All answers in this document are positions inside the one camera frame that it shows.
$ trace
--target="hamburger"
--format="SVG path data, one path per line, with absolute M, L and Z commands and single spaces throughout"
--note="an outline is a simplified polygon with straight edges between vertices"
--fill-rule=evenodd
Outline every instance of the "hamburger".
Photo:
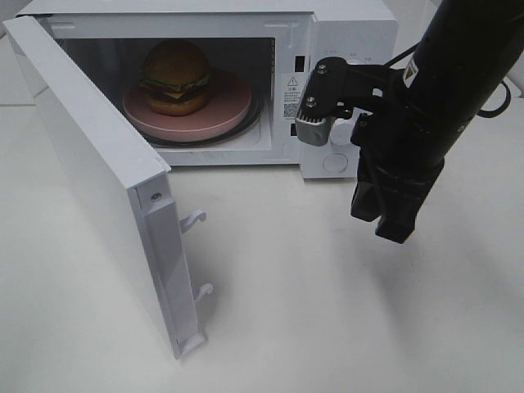
M 208 102 L 210 72 L 210 64 L 199 47 L 170 39 L 147 54 L 139 86 L 152 111 L 183 116 Z

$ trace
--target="cable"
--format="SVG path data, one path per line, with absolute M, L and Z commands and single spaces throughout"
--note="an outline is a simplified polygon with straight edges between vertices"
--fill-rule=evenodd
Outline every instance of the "cable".
M 391 60 L 389 60 L 387 63 L 384 64 L 384 66 L 386 67 L 391 67 L 393 66 L 395 63 L 398 63 L 399 61 L 401 61 L 402 59 L 404 59 L 405 57 L 409 56 L 411 53 L 415 52 L 415 49 L 417 49 L 417 46 L 419 45 L 420 43 L 415 43 L 410 49 L 406 50 L 406 51 L 403 51 L 401 54 L 399 54 L 398 56 L 395 56 L 393 57 Z
M 498 115 L 502 114 L 504 111 L 508 109 L 508 106 L 511 103 L 511 91 L 509 90 L 508 85 L 503 80 L 500 81 L 500 84 L 502 84 L 506 89 L 506 99 L 504 100 L 503 104 L 494 111 L 480 110 L 477 113 L 477 116 L 484 117 L 486 119 L 493 119 L 494 117 L 497 117 Z

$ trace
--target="screw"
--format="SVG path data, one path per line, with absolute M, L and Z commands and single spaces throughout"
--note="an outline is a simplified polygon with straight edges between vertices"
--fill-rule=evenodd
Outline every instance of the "screw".
M 151 195 L 151 202 L 158 202 L 160 199 L 162 199 L 162 194 L 159 192 Z
M 315 101 L 314 97 L 307 97 L 305 99 L 305 104 L 306 106 L 308 106 L 309 108 L 312 108 L 313 106 L 316 106 L 317 105 L 317 102 Z
M 321 74 L 321 75 L 322 75 L 322 74 L 326 74 L 326 73 L 328 72 L 328 68 L 326 67 L 325 64 L 320 64 L 320 65 L 318 66 L 318 68 L 317 68 L 317 72 L 318 72 L 319 74 Z

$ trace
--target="burger patty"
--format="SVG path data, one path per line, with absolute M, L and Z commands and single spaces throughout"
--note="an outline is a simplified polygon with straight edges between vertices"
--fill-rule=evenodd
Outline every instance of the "burger patty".
M 185 92 L 181 97 L 175 98 L 171 97 L 167 94 L 164 94 L 163 92 L 160 92 L 158 90 L 153 90 L 151 88 L 144 88 L 142 87 L 142 91 L 146 94 L 149 94 L 151 98 L 154 98 L 155 100 L 163 101 L 163 102 L 171 102 L 173 104 L 179 104 L 185 101 L 189 101 L 192 98 L 205 93 L 209 89 L 209 86 L 198 86 L 195 88 L 192 88 L 190 91 Z

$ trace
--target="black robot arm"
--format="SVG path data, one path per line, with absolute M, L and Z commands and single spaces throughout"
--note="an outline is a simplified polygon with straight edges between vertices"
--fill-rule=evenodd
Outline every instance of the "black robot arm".
M 351 215 L 380 217 L 376 234 L 404 242 L 444 157 L 524 49 L 524 1 L 444 0 L 405 70 L 317 63 L 296 116 L 298 138 L 322 146 L 335 118 L 367 111 Z

